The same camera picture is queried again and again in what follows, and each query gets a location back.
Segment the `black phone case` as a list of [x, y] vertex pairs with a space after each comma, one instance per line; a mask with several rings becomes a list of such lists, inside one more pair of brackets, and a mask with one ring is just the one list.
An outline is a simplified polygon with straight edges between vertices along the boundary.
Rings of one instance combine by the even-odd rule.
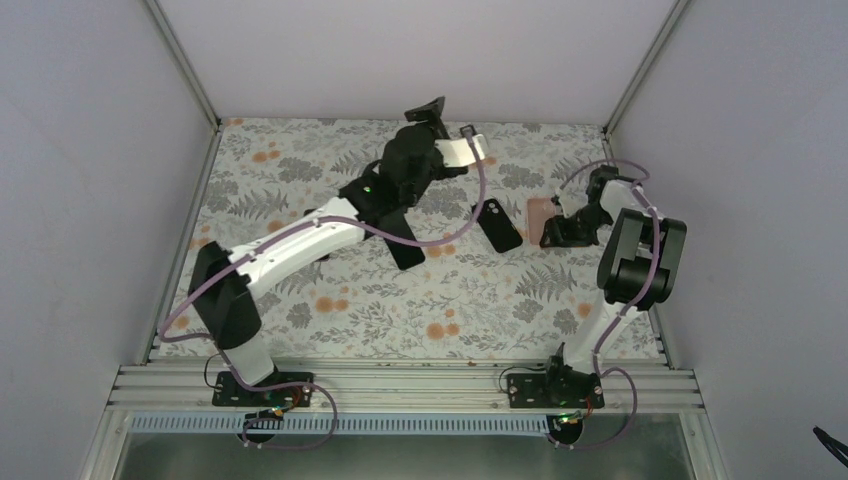
[[476, 224], [497, 253], [506, 253], [523, 244], [523, 238], [504, 207], [495, 198], [481, 202]]

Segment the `black phone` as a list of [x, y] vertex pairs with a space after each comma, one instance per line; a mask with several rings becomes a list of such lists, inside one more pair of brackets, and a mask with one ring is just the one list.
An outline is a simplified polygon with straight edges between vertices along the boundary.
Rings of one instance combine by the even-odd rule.
[[[391, 221], [383, 226], [383, 230], [396, 237], [415, 241], [416, 237], [406, 220]], [[425, 262], [426, 256], [421, 247], [400, 244], [385, 240], [396, 266], [401, 271], [407, 271]]]

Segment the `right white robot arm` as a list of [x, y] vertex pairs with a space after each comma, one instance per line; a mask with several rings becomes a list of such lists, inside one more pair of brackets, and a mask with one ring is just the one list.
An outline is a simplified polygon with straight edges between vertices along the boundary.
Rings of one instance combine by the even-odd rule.
[[608, 344], [641, 313], [665, 302], [676, 281], [686, 224], [663, 215], [647, 199], [647, 172], [630, 178], [618, 166], [601, 161], [586, 165], [586, 205], [570, 216], [548, 219], [539, 242], [542, 248], [597, 246], [599, 229], [612, 229], [597, 266], [599, 297], [590, 316], [546, 366], [541, 391], [555, 407], [592, 391], [589, 383], [601, 376]]

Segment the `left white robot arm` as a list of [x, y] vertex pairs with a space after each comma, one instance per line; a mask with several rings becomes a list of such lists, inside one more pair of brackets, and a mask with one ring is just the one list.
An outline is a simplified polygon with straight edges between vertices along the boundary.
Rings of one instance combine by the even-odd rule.
[[249, 243], [223, 248], [210, 242], [198, 252], [189, 287], [192, 304], [240, 377], [239, 392], [252, 404], [270, 402], [279, 382], [260, 338], [260, 296], [307, 264], [377, 230], [390, 234], [389, 249], [400, 268], [423, 261], [421, 249], [411, 244], [415, 236], [405, 214], [443, 176], [444, 156], [437, 143], [449, 137], [444, 104], [444, 97], [438, 97], [406, 111], [407, 126], [385, 144], [380, 158], [300, 220]]

